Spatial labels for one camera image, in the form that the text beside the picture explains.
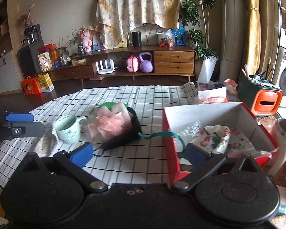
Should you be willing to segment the floral printed cloth bag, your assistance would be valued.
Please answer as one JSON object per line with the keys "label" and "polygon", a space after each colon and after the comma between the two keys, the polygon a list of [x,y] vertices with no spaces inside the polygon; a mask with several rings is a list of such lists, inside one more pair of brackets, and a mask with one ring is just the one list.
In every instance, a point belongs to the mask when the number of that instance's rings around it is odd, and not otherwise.
{"label": "floral printed cloth bag", "polygon": [[191,143],[209,154],[224,154],[231,136],[227,126],[207,126],[197,133]]}

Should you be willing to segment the white knitted sock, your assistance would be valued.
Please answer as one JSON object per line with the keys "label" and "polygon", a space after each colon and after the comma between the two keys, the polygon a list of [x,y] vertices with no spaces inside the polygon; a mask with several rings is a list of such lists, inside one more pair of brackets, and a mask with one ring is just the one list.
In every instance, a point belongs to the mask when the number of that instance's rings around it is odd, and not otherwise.
{"label": "white knitted sock", "polygon": [[47,131],[33,146],[31,152],[38,154],[39,157],[52,157],[58,148],[58,134],[55,130],[54,124],[51,129]]}

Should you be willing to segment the black fabric pouch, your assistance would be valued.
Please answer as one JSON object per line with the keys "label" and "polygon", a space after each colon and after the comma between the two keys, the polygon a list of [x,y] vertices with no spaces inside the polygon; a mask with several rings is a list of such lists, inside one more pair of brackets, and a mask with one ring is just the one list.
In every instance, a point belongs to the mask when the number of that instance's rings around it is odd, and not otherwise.
{"label": "black fabric pouch", "polygon": [[139,133],[142,133],[136,112],[132,108],[127,108],[131,117],[131,127],[128,130],[123,130],[119,135],[106,140],[100,147],[94,150],[93,155],[97,158],[101,157],[106,150],[111,150],[120,146],[130,144],[140,138]]}

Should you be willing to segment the green scrubbing sponge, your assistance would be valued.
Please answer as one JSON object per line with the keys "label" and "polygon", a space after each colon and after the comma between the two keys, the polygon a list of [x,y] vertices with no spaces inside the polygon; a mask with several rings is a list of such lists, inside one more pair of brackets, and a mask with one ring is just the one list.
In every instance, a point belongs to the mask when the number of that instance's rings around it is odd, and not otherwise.
{"label": "green scrubbing sponge", "polygon": [[122,102],[104,102],[96,106],[101,111],[122,111],[128,108],[127,103]]}

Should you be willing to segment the mint green ceramic mug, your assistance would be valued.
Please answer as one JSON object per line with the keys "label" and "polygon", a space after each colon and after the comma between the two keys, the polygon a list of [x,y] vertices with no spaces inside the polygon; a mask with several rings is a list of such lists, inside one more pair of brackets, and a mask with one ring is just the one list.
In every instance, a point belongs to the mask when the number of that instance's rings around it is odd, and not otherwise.
{"label": "mint green ceramic mug", "polygon": [[81,128],[87,124],[85,116],[65,115],[53,123],[58,138],[66,144],[74,144],[79,141]]}

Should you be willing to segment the orange gift bag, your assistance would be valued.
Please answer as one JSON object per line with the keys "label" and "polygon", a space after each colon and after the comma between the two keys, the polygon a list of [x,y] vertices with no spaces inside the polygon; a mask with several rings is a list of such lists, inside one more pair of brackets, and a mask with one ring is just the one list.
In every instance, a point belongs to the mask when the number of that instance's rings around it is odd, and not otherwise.
{"label": "orange gift bag", "polygon": [[25,95],[36,95],[42,93],[38,85],[38,81],[34,77],[28,76],[26,79],[21,81],[21,85]]}

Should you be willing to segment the black white checkered tablecloth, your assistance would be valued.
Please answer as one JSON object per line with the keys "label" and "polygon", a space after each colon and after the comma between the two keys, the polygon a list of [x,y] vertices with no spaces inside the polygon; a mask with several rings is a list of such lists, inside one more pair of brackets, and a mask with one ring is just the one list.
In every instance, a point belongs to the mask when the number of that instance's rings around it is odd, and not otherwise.
{"label": "black white checkered tablecloth", "polygon": [[51,157],[92,144],[84,170],[111,185],[169,181],[162,131],[163,108],[196,104],[192,82],[173,86],[124,86],[83,89],[47,102],[32,114],[45,131],[0,146],[0,185],[5,186],[24,156]]}

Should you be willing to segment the snack box on sideboard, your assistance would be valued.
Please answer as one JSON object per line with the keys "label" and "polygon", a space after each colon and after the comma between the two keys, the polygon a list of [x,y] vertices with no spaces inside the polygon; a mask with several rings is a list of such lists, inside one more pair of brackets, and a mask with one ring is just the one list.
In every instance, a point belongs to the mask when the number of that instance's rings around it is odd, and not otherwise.
{"label": "snack box on sideboard", "polygon": [[39,54],[38,60],[42,72],[52,69],[51,54],[48,51]]}

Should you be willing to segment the white tissue pack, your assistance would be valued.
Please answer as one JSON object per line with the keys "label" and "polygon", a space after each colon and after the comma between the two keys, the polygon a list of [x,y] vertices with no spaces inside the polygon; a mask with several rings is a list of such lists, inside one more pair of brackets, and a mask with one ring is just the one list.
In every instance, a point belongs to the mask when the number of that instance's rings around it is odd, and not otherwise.
{"label": "white tissue pack", "polygon": [[221,87],[212,90],[199,90],[198,101],[200,104],[228,102],[227,89]]}

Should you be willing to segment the steel white tumbler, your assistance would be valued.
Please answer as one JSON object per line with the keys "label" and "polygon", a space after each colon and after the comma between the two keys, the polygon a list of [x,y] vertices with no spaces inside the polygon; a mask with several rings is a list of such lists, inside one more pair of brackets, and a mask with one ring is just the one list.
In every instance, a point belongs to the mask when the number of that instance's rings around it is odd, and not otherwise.
{"label": "steel white tumbler", "polygon": [[274,176],[286,161],[286,119],[279,118],[272,127],[270,135],[277,144],[277,152],[273,155],[273,165],[268,174]]}

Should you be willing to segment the white tall planter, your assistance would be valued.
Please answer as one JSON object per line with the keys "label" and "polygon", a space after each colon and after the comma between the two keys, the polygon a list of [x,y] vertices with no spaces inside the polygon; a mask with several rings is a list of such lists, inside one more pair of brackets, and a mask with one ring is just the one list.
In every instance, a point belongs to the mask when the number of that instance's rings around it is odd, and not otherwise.
{"label": "white tall planter", "polygon": [[202,82],[202,83],[210,82],[217,61],[218,61],[218,58],[213,57],[213,56],[206,58],[203,61],[200,74],[198,77],[198,82]]}

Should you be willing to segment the pink plush doll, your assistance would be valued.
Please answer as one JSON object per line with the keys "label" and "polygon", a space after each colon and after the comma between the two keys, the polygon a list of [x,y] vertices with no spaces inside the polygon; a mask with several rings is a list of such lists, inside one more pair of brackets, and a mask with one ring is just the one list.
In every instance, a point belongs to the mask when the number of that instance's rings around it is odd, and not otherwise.
{"label": "pink plush doll", "polygon": [[82,26],[82,28],[78,31],[78,34],[81,39],[81,45],[83,46],[85,52],[91,52],[93,45],[93,41],[90,39],[92,36],[92,29],[87,26]]}

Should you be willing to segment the purple kettlebell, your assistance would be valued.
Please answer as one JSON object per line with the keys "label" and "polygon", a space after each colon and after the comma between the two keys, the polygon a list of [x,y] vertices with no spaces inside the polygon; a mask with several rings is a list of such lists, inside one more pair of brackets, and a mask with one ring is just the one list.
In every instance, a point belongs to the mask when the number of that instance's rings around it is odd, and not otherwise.
{"label": "purple kettlebell", "polygon": [[[144,60],[143,56],[149,56],[149,60]],[[139,68],[144,73],[151,73],[153,71],[152,54],[150,52],[141,52],[139,54],[140,65]]]}

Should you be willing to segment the blue plastic bag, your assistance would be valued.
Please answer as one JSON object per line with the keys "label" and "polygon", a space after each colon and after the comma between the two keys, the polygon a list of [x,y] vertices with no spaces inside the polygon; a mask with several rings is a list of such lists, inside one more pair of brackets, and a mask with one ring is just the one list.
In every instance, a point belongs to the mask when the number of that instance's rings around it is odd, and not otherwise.
{"label": "blue plastic bag", "polygon": [[186,31],[183,25],[180,25],[178,29],[172,29],[171,32],[174,36],[175,46],[186,46]]}

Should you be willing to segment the black cylinder speaker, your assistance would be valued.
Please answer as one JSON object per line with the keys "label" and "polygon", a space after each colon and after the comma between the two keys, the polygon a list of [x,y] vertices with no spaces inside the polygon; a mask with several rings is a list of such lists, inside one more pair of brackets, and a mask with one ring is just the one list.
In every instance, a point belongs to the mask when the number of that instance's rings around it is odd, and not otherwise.
{"label": "black cylinder speaker", "polygon": [[132,32],[132,45],[133,45],[133,47],[141,47],[142,40],[141,40],[141,32],[140,31]]}

